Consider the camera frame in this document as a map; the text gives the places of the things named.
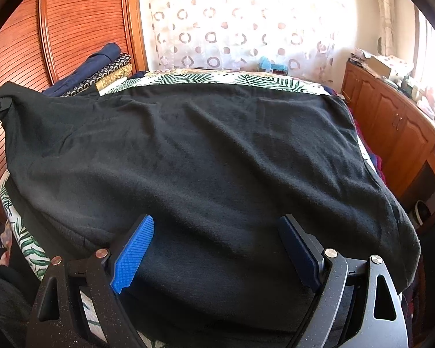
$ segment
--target patterned white curtain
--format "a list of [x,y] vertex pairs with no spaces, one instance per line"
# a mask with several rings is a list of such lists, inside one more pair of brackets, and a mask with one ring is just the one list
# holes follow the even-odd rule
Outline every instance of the patterned white curtain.
[[395,55],[393,24],[395,21],[395,0],[378,0],[380,9],[380,55]]
[[330,83],[354,0],[141,0],[150,70],[258,70],[261,57],[289,75]]

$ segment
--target metal rivet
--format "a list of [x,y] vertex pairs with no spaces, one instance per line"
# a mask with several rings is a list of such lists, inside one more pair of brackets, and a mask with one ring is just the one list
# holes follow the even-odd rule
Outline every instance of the metal rivet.
[[383,263],[383,259],[378,256],[378,255],[372,255],[371,256],[371,260],[375,263],[375,264],[382,264]]
[[338,255],[337,251],[335,251],[334,249],[327,249],[325,253],[326,256],[328,256],[329,258],[336,258]]
[[52,260],[51,260],[51,263],[53,264],[53,265],[59,265],[60,263],[61,263],[61,257],[54,257]]
[[95,256],[97,257],[97,258],[104,258],[106,255],[108,255],[108,250],[107,249],[100,249],[100,250],[97,250],[97,252],[95,253]]

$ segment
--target window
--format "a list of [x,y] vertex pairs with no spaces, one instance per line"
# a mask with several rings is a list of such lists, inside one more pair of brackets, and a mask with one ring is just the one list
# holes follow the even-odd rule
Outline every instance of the window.
[[419,12],[419,49],[416,78],[425,87],[433,88],[435,96],[435,30]]

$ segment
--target blue rubber grip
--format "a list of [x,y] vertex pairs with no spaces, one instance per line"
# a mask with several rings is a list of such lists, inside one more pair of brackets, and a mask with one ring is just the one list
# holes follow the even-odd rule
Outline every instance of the blue rubber grip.
[[140,262],[142,261],[148,246],[153,238],[155,224],[151,216],[145,216],[139,224],[128,243],[117,257],[114,265],[111,287],[120,294],[123,288],[128,287]]
[[281,241],[302,284],[316,293],[322,285],[316,259],[288,218],[281,217],[278,227]]

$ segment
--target cabinet door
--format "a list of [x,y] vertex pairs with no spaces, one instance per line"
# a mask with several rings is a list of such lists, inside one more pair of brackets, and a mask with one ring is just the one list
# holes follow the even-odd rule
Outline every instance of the cabinet door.
[[382,158],[382,164],[385,167],[398,139],[396,126],[405,110],[405,103],[383,85],[377,86],[377,89],[377,108],[372,118],[367,144],[375,154]]
[[373,136],[372,124],[379,102],[378,93],[375,90],[376,84],[377,81],[367,75],[362,75],[357,83],[358,91],[353,117],[358,121],[366,142],[369,142]]
[[398,140],[383,171],[387,185],[399,198],[422,168],[435,145],[435,134],[425,117],[406,106],[403,120],[395,128]]
[[358,86],[358,75],[356,73],[356,67],[348,62],[347,68],[345,69],[341,93],[346,98],[348,107],[351,108],[351,110],[354,110],[356,104],[356,89]]

